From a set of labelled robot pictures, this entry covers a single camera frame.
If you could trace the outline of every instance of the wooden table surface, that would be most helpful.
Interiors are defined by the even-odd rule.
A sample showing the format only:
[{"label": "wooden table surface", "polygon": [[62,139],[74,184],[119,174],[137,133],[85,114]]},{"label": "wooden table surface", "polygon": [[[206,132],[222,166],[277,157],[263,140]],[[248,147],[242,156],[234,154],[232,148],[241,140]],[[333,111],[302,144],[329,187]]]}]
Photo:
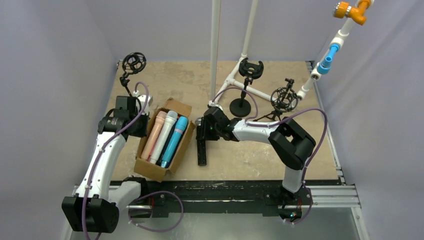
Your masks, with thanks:
[{"label": "wooden table surface", "polygon": [[[219,61],[216,76],[216,92],[224,79],[234,68],[236,61]],[[285,78],[294,79],[293,89],[299,90],[309,77],[306,63],[303,61],[264,61],[264,71],[261,78],[253,81],[251,87],[271,94],[279,87],[285,87]],[[121,86],[119,77],[123,74],[120,67],[116,73],[115,82],[109,98],[107,110],[115,106],[116,96],[126,96],[127,92]],[[243,83],[244,79],[238,73],[236,80]],[[153,96],[151,112],[161,106],[169,97],[192,106],[189,118],[194,122],[207,110],[210,92],[210,64],[208,61],[148,61],[145,69],[129,77],[131,91],[136,82],[143,81],[148,85]],[[240,91],[228,90],[219,100],[228,118],[232,118],[229,105],[233,99],[240,97]],[[249,116],[255,115],[255,108],[249,96],[246,99],[252,105]],[[270,113],[273,108],[269,101],[255,96],[258,104],[258,116]],[[314,89],[289,116],[303,109],[318,107]],[[318,142],[324,127],[324,121],[318,111],[310,111],[295,118],[295,120]],[[139,138],[129,137],[119,155],[112,180],[122,180],[130,175],[139,176],[133,172],[135,155]],[[231,142],[223,139],[208,141],[207,166],[197,165],[196,133],[190,142],[185,159],[175,175],[167,175],[165,181],[172,180],[281,180],[284,177],[285,166],[271,145],[260,142]],[[320,150],[312,160],[307,172],[307,180],[337,179],[334,157],[329,141],[324,140]]]}]

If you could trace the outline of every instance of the black rail base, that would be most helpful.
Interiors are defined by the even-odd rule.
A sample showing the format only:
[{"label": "black rail base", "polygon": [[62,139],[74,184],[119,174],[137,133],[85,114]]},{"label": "black rail base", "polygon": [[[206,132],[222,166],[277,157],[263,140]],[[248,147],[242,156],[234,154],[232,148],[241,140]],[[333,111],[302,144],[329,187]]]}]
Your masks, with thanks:
[{"label": "black rail base", "polygon": [[[306,181],[307,186],[340,185],[339,180]],[[230,181],[148,181],[148,192],[169,191],[182,201],[185,213],[205,214],[262,214],[264,217],[282,216],[284,206],[309,205],[308,191],[301,188],[290,196],[282,188],[281,180]],[[149,205],[148,200],[131,205]],[[181,212],[179,202],[170,195],[154,196],[153,218],[167,218],[169,213]]]}]

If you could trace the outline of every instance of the orange knob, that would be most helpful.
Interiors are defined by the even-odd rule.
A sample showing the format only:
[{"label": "orange knob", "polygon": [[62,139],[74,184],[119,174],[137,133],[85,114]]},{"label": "orange knob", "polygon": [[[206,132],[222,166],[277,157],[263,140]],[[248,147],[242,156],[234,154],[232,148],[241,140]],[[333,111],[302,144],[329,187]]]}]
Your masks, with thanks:
[{"label": "orange knob", "polygon": [[364,25],[367,21],[367,17],[364,14],[370,5],[371,0],[360,0],[357,7],[349,6],[349,3],[341,1],[335,6],[333,16],[339,19],[344,17],[351,18],[355,23]]},{"label": "orange knob", "polygon": [[334,8],[333,16],[339,19],[344,18],[346,15],[346,12],[348,11],[348,8],[349,8],[348,2],[345,2],[345,1],[339,2]]}]

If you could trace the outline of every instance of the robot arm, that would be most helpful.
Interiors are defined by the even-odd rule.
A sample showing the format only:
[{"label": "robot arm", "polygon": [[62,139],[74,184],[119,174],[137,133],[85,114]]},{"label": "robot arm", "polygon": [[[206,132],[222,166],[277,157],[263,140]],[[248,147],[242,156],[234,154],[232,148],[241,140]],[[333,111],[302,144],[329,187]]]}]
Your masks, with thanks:
[{"label": "robot arm", "polygon": [[[140,106],[144,106],[145,102],[147,102],[146,108],[138,120],[115,137],[104,149],[94,169],[91,184],[89,184],[89,175],[94,168],[98,152],[101,151],[104,143],[131,122],[139,114]],[[99,122],[97,129],[99,134],[97,135],[93,156],[84,179],[76,189],[75,194],[66,196],[62,201],[62,210],[74,231],[81,232],[83,230],[81,211],[83,196],[88,186],[91,186],[91,188],[88,190],[87,196],[86,226],[88,232],[96,233],[112,233],[118,224],[119,213],[147,189],[146,180],[143,178],[126,179],[115,190],[109,190],[109,186],[118,156],[128,136],[144,137],[146,135],[149,120],[149,108],[147,106],[150,106],[151,103],[151,96],[148,98],[145,95],[138,97],[118,96],[115,108],[109,111]]]},{"label": "robot arm", "polygon": [[274,127],[269,126],[275,122],[255,122],[255,125],[262,126],[250,126],[241,118],[229,120],[219,107],[213,106],[204,113],[203,121],[226,141],[271,144],[286,166],[282,186],[293,194],[299,191],[303,184],[305,162],[311,156],[316,142],[293,119]]}]

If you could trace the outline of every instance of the white wall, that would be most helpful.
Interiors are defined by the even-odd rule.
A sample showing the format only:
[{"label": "white wall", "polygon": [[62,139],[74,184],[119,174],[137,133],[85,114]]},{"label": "white wall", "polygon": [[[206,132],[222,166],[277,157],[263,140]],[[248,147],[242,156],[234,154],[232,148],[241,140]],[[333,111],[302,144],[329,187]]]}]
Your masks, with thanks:
[{"label": "white wall", "polygon": [[[332,17],[338,2],[260,0],[249,57],[314,60],[338,21]],[[210,58],[211,0],[90,0],[87,4],[116,58],[135,50],[150,61]],[[251,0],[222,1],[220,60],[240,57],[251,4]]]},{"label": "white wall", "polygon": [[318,83],[373,240],[424,236],[423,12],[422,0],[375,1]]},{"label": "white wall", "polygon": [[0,1],[0,233],[57,240],[115,71],[83,0]]}]

